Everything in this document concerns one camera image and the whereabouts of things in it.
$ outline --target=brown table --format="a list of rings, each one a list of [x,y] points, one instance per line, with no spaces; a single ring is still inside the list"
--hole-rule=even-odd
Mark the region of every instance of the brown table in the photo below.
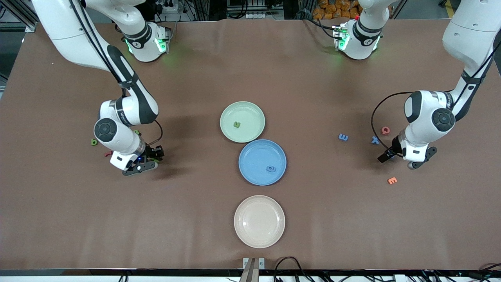
[[[501,261],[501,80],[492,67],[470,114],[411,171],[380,164],[369,118],[388,94],[448,90],[463,65],[442,47],[446,20],[389,21],[367,60],[336,53],[300,21],[181,23],[169,55],[141,63],[113,25],[98,30],[126,54],[156,98],[167,157],[123,177],[92,147],[101,102],[120,90],[111,74],[66,61],[39,28],[27,34],[0,101],[1,268],[233,268],[243,257],[285,255],[304,268],[478,268]],[[390,141],[406,126],[406,95],[376,114]],[[282,146],[283,178],[244,180],[244,144],[226,139],[219,116],[248,100],[267,119],[261,138]],[[135,127],[148,141],[156,125]],[[339,133],[349,136],[347,142]],[[396,177],[398,183],[386,180]],[[285,232],[253,249],[233,228],[239,203],[267,195]]]

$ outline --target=white plate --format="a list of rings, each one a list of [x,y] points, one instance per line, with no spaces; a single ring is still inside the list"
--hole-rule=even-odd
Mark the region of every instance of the white plate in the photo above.
[[[275,244],[285,229],[285,215],[272,198],[255,195],[243,200],[233,220],[240,240],[253,248],[267,248]]]

